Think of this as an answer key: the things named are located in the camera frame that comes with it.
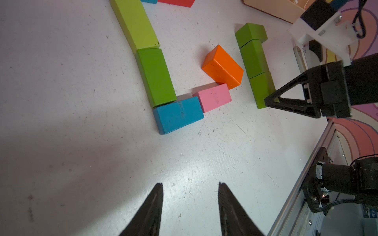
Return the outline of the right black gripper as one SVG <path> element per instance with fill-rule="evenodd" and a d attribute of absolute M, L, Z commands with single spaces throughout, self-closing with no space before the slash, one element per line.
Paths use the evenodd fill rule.
<path fill-rule="evenodd" d="M 306 70 L 264 100 L 275 108 L 318 119 L 350 118 L 351 107 L 378 102 L 378 54 Z"/>

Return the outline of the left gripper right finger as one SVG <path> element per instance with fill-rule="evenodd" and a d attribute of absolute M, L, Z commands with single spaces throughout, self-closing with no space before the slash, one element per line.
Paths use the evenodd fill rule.
<path fill-rule="evenodd" d="M 218 187 L 218 205 L 223 236 L 264 235 L 250 219 L 229 187 L 221 182 Z"/>

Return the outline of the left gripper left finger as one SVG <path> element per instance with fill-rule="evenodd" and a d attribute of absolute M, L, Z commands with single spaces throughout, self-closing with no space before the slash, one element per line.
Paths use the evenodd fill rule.
<path fill-rule="evenodd" d="M 163 184 L 157 183 L 119 236 L 158 236 L 163 207 Z"/>

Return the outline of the teal block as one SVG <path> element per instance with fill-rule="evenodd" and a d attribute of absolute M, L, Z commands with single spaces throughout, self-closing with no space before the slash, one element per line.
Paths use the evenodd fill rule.
<path fill-rule="evenodd" d="M 154 108 L 153 115 L 161 135 L 168 134 L 204 118 L 198 97 Z"/>
<path fill-rule="evenodd" d="M 158 0 L 141 0 L 144 3 L 157 4 Z"/>

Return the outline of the pink block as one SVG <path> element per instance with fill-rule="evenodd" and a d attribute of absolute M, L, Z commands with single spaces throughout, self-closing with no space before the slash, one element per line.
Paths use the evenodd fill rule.
<path fill-rule="evenodd" d="M 232 101 L 227 84 L 217 85 L 193 94 L 198 97 L 203 113 L 210 112 Z"/>

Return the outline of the red block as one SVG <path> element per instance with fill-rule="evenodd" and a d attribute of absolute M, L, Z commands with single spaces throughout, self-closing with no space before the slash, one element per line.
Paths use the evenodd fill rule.
<path fill-rule="evenodd" d="M 158 0 L 158 2 L 191 8 L 195 0 Z"/>

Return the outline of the light green block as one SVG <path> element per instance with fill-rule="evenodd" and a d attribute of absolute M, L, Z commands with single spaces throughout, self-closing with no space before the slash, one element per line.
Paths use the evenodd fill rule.
<path fill-rule="evenodd" d="M 139 49 L 160 47 L 141 1 L 111 0 L 110 5 L 134 54 Z"/>

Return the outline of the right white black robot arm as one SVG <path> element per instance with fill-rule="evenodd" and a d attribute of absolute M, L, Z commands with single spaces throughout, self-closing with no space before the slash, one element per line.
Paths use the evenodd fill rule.
<path fill-rule="evenodd" d="M 341 61 L 310 68 L 267 96 L 265 105 L 299 115 L 321 118 L 350 118 L 353 105 L 378 101 L 378 56 L 353 60 L 350 66 Z M 326 162 L 321 148 L 302 183 L 306 201 L 314 213 L 324 212 L 343 200 L 321 206 L 324 192 L 348 194 L 346 203 L 378 203 L 378 159 L 374 154 L 353 165 Z"/>

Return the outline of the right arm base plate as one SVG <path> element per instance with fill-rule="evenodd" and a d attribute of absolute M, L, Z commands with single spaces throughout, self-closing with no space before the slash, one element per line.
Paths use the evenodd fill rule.
<path fill-rule="evenodd" d="M 323 187 L 321 168 L 326 163 L 329 164 L 327 149 L 321 147 L 302 183 L 302 190 L 309 208 L 318 208 L 321 205 L 324 197 L 324 192 L 321 190 Z"/>

